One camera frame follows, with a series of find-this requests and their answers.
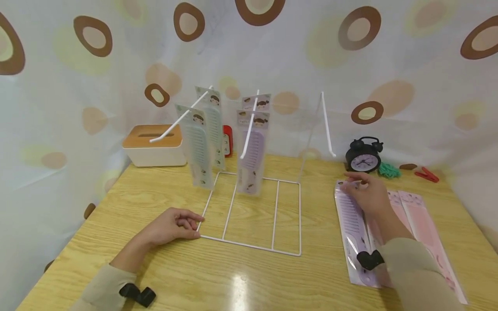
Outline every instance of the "curtain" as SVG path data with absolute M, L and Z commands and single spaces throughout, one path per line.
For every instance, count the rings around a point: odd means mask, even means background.
M 194 86 L 222 93 L 228 125 L 272 94 L 272 154 L 343 161 L 378 137 L 384 162 L 448 181 L 497 249 L 497 52 L 493 0 L 0 0 L 0 303 L 112 187 L 129 131 L 174 122 Z

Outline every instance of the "tissue box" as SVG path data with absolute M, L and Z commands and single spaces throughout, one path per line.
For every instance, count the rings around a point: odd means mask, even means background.
M 161 136 L 171 124 L 137 125 L 124 139 L 122 146 L 135 166 L 182 166 L 187 163 L 183 154 L 182 133 L 176 126 L 162 140 L 149 140 Z

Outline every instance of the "hand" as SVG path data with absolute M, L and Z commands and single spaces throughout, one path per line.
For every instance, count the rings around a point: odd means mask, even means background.
M 392 211 L 387 189 L 382 180 L 367 173 L 346 172 L 344 175 L 348 176 L 348 182 L 341 186 L 341 190 L 353 197 L 367 215 L 375 217 Z M 354 183 L 358 180 L 361 180 L 363 185 L 368 184 L 368 187 L 360 189 L 358 183 Z
M 196 239 L 201 237 L 196 231 L 197 221 L 204 221 L 204 217 L 188 209 L 170 207 L 142 229 L 137 237 L 152 246 L 164 245 L 177 238 Z

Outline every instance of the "wooden lid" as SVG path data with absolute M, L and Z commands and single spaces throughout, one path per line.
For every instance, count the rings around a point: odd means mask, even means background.
M 161 136 L 170 126 L 171 124 L 137 125 L 124 139 L 122 146 L 123 148 L 178 147 L 182 143 L 182 133 L 179 126 L 175 126 L 162 140 L 149 142 L 149 140 Z

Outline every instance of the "wooden table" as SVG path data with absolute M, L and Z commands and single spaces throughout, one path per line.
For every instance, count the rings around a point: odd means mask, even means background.
M 236 161 L 229 159 L 234 172 Z M 267 177 L 295 180 L 300 159 L 267 156 Z M 172 242 L 149 254 L 141 288 L 157 298 L 150 310 L 292 311 L 400 310 L 393 289 L 349 282 L 334 182 L 344 165 L 308 160 L 302 186 L 302 256 L 293 257 L 208 239 Z M 221 237 L 235 176 L 220 175 L 201 233 Z M 421 194 L 438 228 L 468 310 L 496 310 L 498 256 L 444 181 L 431 183 L 405 171 L 388 189 Z M 269 247 L 276 182 L 259 198 L 236 195 L 226 239 Z M 209 192 L 193 188 L 188 167 L 130 165 L 105 199 L 26 297 L 19 310 L 67 310 L 97 270 L 169 206 L 202 213 Z M 275 248 L 298 252 L 297 186 L 280 184 Z M 127 303 L 125 310 L 143 310 Z

